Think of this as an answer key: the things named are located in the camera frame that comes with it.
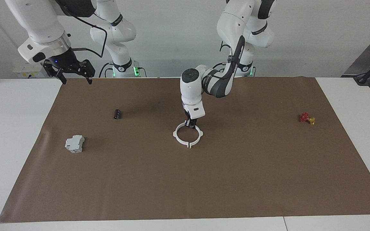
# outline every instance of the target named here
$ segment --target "table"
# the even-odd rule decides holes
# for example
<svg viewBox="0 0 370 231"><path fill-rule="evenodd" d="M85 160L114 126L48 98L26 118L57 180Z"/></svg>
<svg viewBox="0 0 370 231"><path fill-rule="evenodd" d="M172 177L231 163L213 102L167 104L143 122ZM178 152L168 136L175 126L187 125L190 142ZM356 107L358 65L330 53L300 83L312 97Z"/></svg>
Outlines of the table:
<svg viewBox="0 0 370 231"><path fill-rule="evenodd" d="M370 89L353 79L317 78L370 171ZM61 83L0 79L0 212L33 147ZM0 230L370 230L370 215L0 224Z"/></svg>

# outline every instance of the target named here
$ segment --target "white plastic clamp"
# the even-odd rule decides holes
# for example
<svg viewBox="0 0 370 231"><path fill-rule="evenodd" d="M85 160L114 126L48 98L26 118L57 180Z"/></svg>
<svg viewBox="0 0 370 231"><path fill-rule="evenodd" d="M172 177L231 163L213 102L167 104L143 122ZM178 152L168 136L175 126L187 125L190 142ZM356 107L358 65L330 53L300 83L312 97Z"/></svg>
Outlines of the white plastic clamp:
<svg viewBox="0 0 370 231"><path fill-rule="evenodd" d="M199 133L199 136L198 136L198 139L195 140L194 142L187 142L187 141L183 141L181 140L179 137L178 137L178 130L181 128L181 127L185 127L185 122L181 123L180 125L178 125L175 129L175 131L173 132L173 137L176 138L176 140L178 140L179 143L183 144L183 145L186 145L188 148L191 148L192 146L194 146L195 144L197 144L199 142L199 140L201 139L201 136L204 135L204 133L199 129L198 126L195 125L195 129L197 130L197 132Z"/></svg>

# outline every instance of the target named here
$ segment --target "red valve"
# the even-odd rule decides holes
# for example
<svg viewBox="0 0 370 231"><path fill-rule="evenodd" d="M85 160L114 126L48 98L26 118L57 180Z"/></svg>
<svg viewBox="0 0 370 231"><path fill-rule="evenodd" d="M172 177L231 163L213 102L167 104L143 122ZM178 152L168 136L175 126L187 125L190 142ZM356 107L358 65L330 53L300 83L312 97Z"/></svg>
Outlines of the red valve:
<svg viewBox="0 0 370 231"><path fill-rule="evenodd" d="M309 118L309 114L307 112L304 112L301 114L301 116L299 117L299 121L301 122L306 122Z"/></svg>

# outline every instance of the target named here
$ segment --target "wall outlet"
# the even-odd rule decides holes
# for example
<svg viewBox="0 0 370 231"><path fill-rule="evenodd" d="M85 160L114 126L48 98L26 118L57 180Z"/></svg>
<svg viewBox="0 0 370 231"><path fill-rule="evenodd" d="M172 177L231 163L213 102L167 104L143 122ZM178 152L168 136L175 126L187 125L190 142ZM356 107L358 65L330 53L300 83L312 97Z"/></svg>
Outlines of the wall outlet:
<svg viewBox="0 0 370 231"><path fill-rule="evenodd" d="M39 63L18 65L12 71L15 76L22 79L48 78L47 72Z"/></svg>

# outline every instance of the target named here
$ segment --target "black cylinder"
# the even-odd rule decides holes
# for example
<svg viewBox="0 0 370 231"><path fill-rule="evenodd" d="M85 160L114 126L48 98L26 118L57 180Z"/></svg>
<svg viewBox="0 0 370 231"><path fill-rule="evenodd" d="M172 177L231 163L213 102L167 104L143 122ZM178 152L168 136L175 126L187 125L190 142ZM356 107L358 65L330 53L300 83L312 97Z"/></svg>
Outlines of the black cylinder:
<svg viewBox="0 0 370 231"><path fill-rule="evenodd" d="M119 120L121 118L121 111L119 109L116 109L114 114L113 114L113 118L116 119L116 120Z"/></svg>

